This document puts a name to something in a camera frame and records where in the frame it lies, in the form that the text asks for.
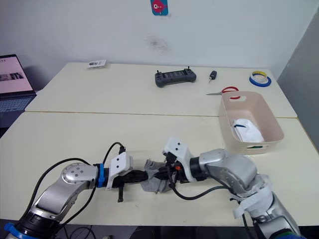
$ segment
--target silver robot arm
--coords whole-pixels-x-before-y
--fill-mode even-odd
[[[247,211],[257,234],[268,239],[274,233],[290,230],[300,236],[297,223],[271,191],[268,176],[259,174],[248,156],[215,149],[194,157],[188,147],[174,137],[169,139],[163,153],[167,163],[181,164],[183,181],[196,182],[211,176],[226,183],[232,198],[240,203],[234,210],[235,218]]]
[[[119,188],[118,202],[122,202],[125,183],[136,183],[147,179],[145,172],[132,171],[132,168],[132,157],[126,152],[113,158],[110,168],[104,168],[103,164],[84,163],[66,166],[58,180],[42,193],[17,225],[5,226],[5,230],[10,232],[6,239],[52,238],[59,230],[60,222],[75,204],[78,195],[86,189]]]

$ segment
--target plastic bin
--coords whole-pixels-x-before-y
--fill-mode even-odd
[[[240,98],[231,99],[231,97],[237,96]],[[239,118],[249,119],[259,129],[265,142],[241,142],[231,127],[233,120]],[[219,123],[226,149],[233,153],[266,153],[284,138],[284,133],[266,101],[262,95],[256,92],[224,93],[219,108]]]

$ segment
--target laptop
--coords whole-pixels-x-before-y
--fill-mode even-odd
[[[35,96],[17,56],[0,56],[0,128],[10,127]]]

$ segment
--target scissors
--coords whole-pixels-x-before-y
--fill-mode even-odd
[[[222,95],[223,93],[226,93],[226,92],[233,92],[233,91],[239,91],[239,89],[237,87],[234,87],[234,86],[229,86],[229,87],[226,87],[224,89],[221,90],[221,92],[217,92],[217,93],[210,93],[210,94],[206,94],[207,96],[218,96],[218,95]],[[235,100],[235,99],[239,99],[240,96],[236,96],[236,97],[231,97],[231,99]]]

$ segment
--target laptop screen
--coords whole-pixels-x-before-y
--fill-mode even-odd
[[[15,55],[0,57],[0,94],[32,90],[18,58]]]

